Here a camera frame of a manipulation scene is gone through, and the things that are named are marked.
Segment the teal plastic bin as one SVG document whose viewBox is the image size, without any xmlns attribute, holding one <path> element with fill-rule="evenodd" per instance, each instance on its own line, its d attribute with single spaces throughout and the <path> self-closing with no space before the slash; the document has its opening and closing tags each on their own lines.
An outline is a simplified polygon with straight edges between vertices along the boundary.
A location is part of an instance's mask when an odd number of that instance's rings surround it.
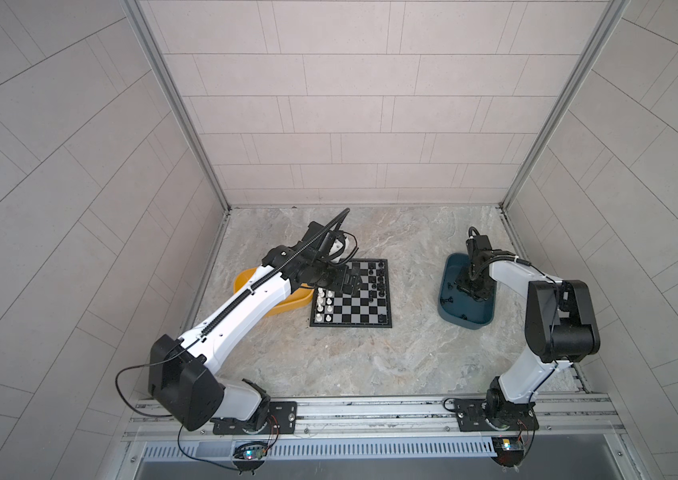
<svg viewBox="0 0 678 480">
<path fill-rule="evenodd" d="M 466 253 L 453 253 L 447 258 L 438 295 L 438 313 L 454 325 L 478 330 L 493 321 L 495 299 L 477 301 L 457 288 L 457 277 L 469 265 L 470 257 Z"/>
</svg>

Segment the black white chessboard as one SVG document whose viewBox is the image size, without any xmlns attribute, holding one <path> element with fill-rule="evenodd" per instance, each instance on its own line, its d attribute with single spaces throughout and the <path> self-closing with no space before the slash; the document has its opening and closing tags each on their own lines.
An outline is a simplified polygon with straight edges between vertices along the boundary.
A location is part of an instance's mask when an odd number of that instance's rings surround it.
<svg viewBox="0 0 678 480">
<path fill-rule="evenodd" d="M 318 288 L 311 304 L 310 327 L 391 328 L 387 259 L 353 259 L 339 291 Z"/>
</svg>

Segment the yellow plastic tray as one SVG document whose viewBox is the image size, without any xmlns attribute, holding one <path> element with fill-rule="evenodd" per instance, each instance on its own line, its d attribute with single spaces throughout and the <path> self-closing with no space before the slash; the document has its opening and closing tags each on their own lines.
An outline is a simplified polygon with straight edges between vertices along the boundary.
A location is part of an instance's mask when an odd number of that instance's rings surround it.
<svg viewBox="0 0 678 480">
<path fill-rule="evenodd" d="M 243 288 L 249 280 L 252 278 L 257 268 L 250 268 L 239 273 L 233 283 L 233 291 L 237 293 L 241 288 Z M 313 299 L 314 291 L 308 288 L 300 288 L 291 295 L 289 295 L 284 301 L 278 303 L 273 307 L 267 314 L 266 317 L 278 315 L 281 313 L 289 312 L 308 306 Z"/>
</svg>

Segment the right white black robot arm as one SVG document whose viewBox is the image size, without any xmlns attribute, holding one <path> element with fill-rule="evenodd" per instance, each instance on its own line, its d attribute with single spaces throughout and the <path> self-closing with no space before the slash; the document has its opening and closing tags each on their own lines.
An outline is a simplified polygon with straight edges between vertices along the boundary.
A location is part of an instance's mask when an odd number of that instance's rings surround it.
<svg viewBox="0 0 678 480">
<path fill-rule="evenodd" d="M 483 404 L 495 430 L 532 429 L 536 394 L 555 373 L 598 352 L 600 335 L 588 285 L 545 273 L 517 254 L 492 247 L 488 236 L 468 229 L 469 264 L 455 285 L 475 303 L 495 299 L 503 284 L 526 300 L 526 346 L 509 370 L 490 384 Z"/>
</svg>

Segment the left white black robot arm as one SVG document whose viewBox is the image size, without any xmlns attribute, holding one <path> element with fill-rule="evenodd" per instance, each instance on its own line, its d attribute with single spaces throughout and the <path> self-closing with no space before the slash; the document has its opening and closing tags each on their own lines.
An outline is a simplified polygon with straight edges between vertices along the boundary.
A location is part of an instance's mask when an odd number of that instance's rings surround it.
<svg viewBox="0 0 678 480">
<path fill-rule="evenodd" d="M 248 282 L 195 327 L 173 339 L 160 337 L 151 347 L 148 391 L 186 430 L 210 422 L 229 422 L 248 431 L 267 421 L 271 401 L 255 383 L 216 378 L 234 347 L 275 306 L 302 287 L 337 291 L 351 282 L 341 225 L 344 209 L 327 224 L 311 222 L 293 246 L 276 246 Z"/>
</svg>

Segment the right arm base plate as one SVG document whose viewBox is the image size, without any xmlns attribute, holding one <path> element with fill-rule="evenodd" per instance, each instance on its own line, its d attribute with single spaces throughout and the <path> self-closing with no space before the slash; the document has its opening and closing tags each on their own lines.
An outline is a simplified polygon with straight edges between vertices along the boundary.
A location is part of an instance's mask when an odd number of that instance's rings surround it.
<svg viewBox="0 0 678 480">
<path fill-rule="evenodd" d="M 456 417 L 461 432 L 536 431 L 535 403 L 516 404 L 487 399 L 452 398 L 443 406 Z"/>
</svg>

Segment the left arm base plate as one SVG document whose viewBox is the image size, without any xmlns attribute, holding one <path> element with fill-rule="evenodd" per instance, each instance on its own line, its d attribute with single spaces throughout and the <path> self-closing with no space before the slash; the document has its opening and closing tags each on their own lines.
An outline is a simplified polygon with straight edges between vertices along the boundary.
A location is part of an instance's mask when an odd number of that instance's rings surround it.
<svg viewBox="0 0 678 480">
<path fill-rule="evenodd" d="M 259 435 L 265 433 L 293 434 L 297 418 L 296 401 L 271 401 L 266 412 L 258 412 L 262 425 L 236 419 L 213 420 L 214 435 Z"/>
</svg>

